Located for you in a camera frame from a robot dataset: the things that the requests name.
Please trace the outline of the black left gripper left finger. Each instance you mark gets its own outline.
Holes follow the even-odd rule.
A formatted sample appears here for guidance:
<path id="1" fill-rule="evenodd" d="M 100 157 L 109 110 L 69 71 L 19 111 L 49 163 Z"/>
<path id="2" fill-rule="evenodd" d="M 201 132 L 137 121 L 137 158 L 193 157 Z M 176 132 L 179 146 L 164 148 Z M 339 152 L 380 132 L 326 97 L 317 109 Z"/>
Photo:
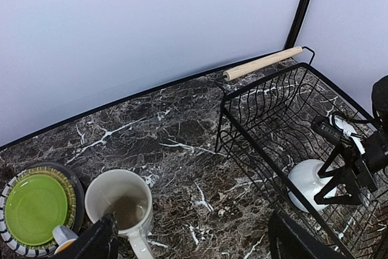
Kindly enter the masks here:
<path id="1" fill-rule="evenodd" d="M 118 258 L 118 225 L 114 215 L 104 215 L 66 249 L 53 258 Z"/>

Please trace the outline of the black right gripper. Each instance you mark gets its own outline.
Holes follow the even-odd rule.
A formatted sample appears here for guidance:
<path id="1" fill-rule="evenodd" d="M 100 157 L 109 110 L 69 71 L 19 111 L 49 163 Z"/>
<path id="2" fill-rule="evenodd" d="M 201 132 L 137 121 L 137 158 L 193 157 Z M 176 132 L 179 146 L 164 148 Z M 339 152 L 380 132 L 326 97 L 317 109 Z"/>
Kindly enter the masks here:
<path id="1" fill-rule="evenodd" d="M 378 189 L 375 174 L 387 166 L 387 135 L 374 132 L 366 139 L 349 135 L 350 146 L 334 147 L 318 171 L 329 181 L 314 196 L 316 204 L 361 205 L 361 189 Z"/>

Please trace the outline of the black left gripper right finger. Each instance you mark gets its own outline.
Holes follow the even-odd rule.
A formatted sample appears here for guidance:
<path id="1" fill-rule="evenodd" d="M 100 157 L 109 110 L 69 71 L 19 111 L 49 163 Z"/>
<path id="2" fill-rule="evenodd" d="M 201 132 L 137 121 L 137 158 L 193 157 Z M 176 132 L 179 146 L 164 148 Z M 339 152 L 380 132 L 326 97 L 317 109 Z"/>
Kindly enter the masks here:
<path id="1" fill-rule="evenodd" d="M 281 210 L 273 211 L 269 218 L 268 238 L 272 258 L 346 258 L 318 241 Z"/>

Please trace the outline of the white cup with black characters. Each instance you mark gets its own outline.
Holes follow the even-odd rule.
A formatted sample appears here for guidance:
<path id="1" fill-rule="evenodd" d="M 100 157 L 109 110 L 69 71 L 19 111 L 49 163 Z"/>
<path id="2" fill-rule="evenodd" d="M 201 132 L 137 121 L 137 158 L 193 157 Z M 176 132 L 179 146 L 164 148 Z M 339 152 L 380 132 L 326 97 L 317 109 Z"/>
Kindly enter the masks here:
<path id="1" fill-rule="evenodd" d="M 58 245 L 55 253 L 63 251 L 78 238 L 78 235 L 74 233 L 74 231 L 63 225 L 56 226 L 53 229 L 52 234 L 56 244 Z"/>

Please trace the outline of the white bowl with black stripes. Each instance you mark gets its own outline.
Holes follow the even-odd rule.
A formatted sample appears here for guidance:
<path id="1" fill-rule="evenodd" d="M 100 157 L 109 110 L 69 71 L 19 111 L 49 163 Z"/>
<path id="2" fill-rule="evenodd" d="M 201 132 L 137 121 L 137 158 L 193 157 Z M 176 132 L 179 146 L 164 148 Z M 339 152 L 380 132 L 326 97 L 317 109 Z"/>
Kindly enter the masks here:
<path id="1" fill-rule="evenodd" d="M 288 175 L 288 179 L 318 212 L 325 209 L 328 204 L 316 204 L 314 196 L 318 194 L 331 179 L 331 177 L 319 177 L 318 171 L 323 165 L 324 162 L 321 160 L 304 160 L 298 163 Z"/>

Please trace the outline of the white mug with grey pattern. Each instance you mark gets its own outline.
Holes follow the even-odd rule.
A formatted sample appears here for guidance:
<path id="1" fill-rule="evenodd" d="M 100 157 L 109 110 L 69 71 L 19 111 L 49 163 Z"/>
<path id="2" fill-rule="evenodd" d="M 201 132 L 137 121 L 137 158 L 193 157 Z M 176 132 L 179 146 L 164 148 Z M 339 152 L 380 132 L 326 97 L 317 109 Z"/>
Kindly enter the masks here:
<path id="1" fill-rule="evenodd" d="M 155 257 L 147 241 L 153 227 L 152 194 L 139 175 L 124 169 L 98 175 L 87 188 L 84 206 L 92 223 L 113 214 L 118 236 L 128 239 L 137 258 Z"/>

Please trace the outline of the white plate with black stripes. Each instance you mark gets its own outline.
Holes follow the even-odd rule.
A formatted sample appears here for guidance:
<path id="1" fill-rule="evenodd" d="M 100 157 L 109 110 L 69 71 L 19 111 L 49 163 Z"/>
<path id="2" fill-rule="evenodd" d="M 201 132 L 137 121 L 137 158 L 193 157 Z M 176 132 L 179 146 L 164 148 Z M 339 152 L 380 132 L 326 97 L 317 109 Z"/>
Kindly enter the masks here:
<path id="1" fill-rule="evenodd" d="M 5 217 L 5 206 L 7 198 L 18 178 L 21 178 L 27 170 L 23 170 L 15 175 L 8 183 L 5 184 L 1 191 L 1 238 L 3 242 L 16 254 L 29 258 L 42 258 L 52 255 L 58 245 L 55 242 L 46 243 L 40 246 L 29 246 L 19 242 L 9 231 Z"/>

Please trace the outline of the green leaf-shaped dish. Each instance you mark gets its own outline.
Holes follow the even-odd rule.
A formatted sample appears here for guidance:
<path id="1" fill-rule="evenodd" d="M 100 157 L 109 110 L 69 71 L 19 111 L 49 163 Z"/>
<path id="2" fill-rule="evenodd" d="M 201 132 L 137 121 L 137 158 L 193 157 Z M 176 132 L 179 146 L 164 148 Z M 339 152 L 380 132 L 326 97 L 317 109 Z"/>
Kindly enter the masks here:
<path id="1" fill-rule="evenodd" d="M 52 231 L 65 222 L 64 189 L 47 175 L 24 176 L 7 198 L 5 217 L 9 231 L 21 243 L 40 246 L 53 239 Z"/>

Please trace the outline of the black wire dish rack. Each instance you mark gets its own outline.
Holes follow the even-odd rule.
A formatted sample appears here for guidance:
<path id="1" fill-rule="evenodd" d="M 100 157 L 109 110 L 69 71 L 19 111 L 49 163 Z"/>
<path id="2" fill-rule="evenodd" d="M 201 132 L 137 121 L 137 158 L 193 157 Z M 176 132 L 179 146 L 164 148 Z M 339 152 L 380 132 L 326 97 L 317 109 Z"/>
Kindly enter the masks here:
<path id="1" fill-rule="evenodd" d="M 216 147 L 227 152 L 275 210 L 324 245 L 346 258 L 386 258 L 387 167 L 374 176 L 376 191 L 361 190 L 361 205 L 328 204 L 321 212 L 288 179 L 298 163 L 325 162 L 335 147 L 312 130 L 314 117 L 340 111 L 350 118 L 372 119 L 373 112 L 305 62 L 231 89 L 234 79 L 302 50 L 295 47 L 240 62 L 215 80 L 223 92 Z"/>

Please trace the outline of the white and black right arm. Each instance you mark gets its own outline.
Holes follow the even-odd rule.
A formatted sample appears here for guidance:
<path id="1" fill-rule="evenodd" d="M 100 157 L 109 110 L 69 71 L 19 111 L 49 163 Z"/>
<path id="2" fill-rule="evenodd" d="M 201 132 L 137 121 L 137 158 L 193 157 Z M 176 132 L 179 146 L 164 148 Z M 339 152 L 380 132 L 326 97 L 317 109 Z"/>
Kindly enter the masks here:
<path id="1" fill-rule="evenodd" d="M 312 130 L 335 147 L 318 170 L 329 182 L 314 196 L 316 204 L 360 205 L 363 188 L 378 189 L 374 175 L 387 167 L 387 77 L 372 87 L 372 119 L 334 111 L 317 115 Z"/>

